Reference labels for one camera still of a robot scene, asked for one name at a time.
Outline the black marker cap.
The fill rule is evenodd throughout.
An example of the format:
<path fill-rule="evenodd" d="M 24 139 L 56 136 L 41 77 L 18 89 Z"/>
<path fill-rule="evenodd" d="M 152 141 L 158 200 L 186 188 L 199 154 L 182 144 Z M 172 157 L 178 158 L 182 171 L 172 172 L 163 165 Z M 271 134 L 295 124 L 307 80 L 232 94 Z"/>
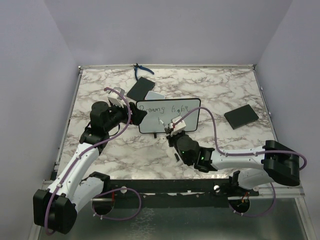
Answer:
<path fill-rule="evenodd" d="M 179 155 L 177 153 L 175 153 L 174 156 L 175 156 L 176 161 L 179 162 L 180 161 Z"/>

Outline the small whiteboard black frame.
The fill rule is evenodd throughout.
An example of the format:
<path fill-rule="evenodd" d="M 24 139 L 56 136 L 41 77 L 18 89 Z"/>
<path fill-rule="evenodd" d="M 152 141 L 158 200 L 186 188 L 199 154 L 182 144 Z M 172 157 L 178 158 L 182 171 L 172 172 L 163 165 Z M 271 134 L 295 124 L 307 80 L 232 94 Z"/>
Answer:
<path fill-rule="evenodd" d="M 201 100 L 199 98 L 143 100 L 136 102 L 136 106 L 147 112 L 139 125 L 139 132 L 141 134 L 162 134 L 165 132 L 165 127 L 159 120 L 168 125 L 172 119 L 178 116 L 183 117 L 191 110 L 200 107 Z"/>

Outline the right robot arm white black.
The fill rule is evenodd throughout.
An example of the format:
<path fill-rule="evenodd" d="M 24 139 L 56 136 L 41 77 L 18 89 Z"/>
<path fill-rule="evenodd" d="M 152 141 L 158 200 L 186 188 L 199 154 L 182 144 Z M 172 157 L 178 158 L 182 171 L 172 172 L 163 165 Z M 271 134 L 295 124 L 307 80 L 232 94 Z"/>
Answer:
<path fill-rule="evenodd" d="M 236 196 L 267 183 L 300 185 L 299 156 L 275 140 L 267 140 L 263 146 L 251 149 L 219 152 L 216 148 L 200 146 L 184 130 L 172 127 L 164 130 L 168 145 L 176 150 L 185 165 L 203 173 L 239 169 L 233 173 L 229 184 Z"/>

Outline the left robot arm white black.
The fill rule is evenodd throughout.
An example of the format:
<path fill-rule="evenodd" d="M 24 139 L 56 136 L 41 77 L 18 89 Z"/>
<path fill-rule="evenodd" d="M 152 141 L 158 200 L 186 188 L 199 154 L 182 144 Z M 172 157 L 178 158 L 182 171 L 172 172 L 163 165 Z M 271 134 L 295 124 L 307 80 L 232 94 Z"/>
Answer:
<path fill-rule="evenodd" d="M 47 235 L 56 232 L 67 234 L 74 226 L 80 210 L 94 197 L 114 197 L 109 175 L 85 173 L 101 155 L 107 143 L 113 139 L 109 132 L 124 123 L 138 126 L 146 117 L 145 110 L 133 102 L 98 101 L 90 111 L 90 121 L 82 133 L 76 151 L 59 176 L 46 188 L 33 196 L 34 223 L 44 227 Z"/>

